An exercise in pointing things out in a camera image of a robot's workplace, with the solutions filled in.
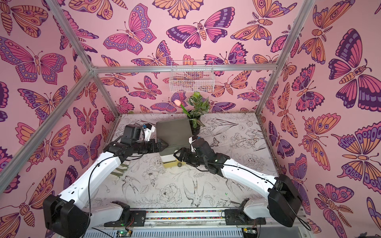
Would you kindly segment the green three-drawer cabinet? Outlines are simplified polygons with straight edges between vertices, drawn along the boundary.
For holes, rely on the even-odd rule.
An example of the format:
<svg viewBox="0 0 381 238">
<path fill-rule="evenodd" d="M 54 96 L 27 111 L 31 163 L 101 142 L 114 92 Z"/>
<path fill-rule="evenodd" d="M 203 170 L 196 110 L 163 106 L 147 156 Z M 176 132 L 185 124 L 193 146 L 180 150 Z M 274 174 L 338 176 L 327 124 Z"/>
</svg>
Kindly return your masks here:
<svg viewBox="0 0 381 238">
<path fill-rule="evenodd" d="M 156 138 L 169 144 L 168 153 L 160 154 L 164 168 L 178 167 L 178 160 L 173 156 L 181 148 L 191 148 L 189 138 L 193 136 L 188 119 L 161 121 L 156 124 Z"/>
</svg>

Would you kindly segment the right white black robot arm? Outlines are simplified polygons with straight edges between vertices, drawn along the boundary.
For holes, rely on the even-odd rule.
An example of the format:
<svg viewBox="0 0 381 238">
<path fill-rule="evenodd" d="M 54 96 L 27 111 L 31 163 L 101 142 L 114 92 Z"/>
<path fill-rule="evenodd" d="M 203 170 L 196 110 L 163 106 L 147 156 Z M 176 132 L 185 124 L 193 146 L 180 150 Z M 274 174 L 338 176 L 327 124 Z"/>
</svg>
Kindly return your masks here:
<svg viewBox="0 0 381 238">
<path fill-rule="evenodd" d="M 194 168 L 204 166 L 213 175 L 245 185 L 263 197 L 260 202 L 247 200 L 242 212 L 250 219 L 271 216 L 277 223 L 292 227 L 298 218 L 302 198 L 291 179 L 286 175 L 272 176 L 246 167 L 231 157 L 216 153 L 203 138 L 191 143 L 191 148 L 181 148 L 174 157 Z"/>
</svg>

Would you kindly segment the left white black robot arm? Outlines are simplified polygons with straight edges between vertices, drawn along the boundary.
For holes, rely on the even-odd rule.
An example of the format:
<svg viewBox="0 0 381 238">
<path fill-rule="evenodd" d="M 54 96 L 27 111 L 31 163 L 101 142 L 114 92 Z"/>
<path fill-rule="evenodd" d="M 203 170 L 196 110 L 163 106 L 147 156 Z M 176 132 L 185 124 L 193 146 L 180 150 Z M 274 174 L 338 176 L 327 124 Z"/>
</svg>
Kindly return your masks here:
<svg viewBox="0 0 381 238">
<path fill-rule="evenodd" d="M 129 224 L 129 205 L 113 201 L 109 206 L 93 208 L 91 198 L 108 175 L 133 154 L 158 153 L 167 147 L 168 143 L 160 139 L 128 144 L 110 142 L 92 166 L 72 185 L 59 195 L 49 195 L 44 200 L 45 227 L 64 238 L 80 238 L 89 228 L 98 225 Z"/>
</svg>

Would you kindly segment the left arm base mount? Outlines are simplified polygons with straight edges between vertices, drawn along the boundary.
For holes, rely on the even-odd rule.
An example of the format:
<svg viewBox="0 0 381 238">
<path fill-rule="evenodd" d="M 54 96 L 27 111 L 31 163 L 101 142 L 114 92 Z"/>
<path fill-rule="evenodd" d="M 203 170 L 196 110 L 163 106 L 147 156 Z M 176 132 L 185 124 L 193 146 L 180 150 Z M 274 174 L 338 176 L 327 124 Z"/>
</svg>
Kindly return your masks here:
<svg viewBox="0 0 381 238">
<path fill-rule="evenodd" d="M 146 220 L 146 210 L 131 210 L 131 207 L 121 201 L 112 201 L 112 205 L 122 208 L 122 214 L 117 220 L 109 221 L 104 227 L 143 227 Z"/>
</svg>

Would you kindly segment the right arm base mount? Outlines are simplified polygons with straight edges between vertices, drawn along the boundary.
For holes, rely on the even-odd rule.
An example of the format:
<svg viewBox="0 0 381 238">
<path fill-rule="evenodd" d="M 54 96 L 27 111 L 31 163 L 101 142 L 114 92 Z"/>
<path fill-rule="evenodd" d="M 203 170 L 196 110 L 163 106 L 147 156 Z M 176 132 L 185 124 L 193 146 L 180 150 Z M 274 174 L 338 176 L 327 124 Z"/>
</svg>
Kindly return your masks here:
<svg viewBox="0 0 381 238">
<path fill-rule="evenodd" d="M 235 209 L 225 209 L 221 216 L 224 217 L 226 225 L 265 225 L 266 219 L 265 218 L 256 218 L 252 219 L 250 218 L 245 212 L 244 212 L 244 206 L 248 203 L 250 199 L 245 199 L 238 208 Z"/>
</svg>

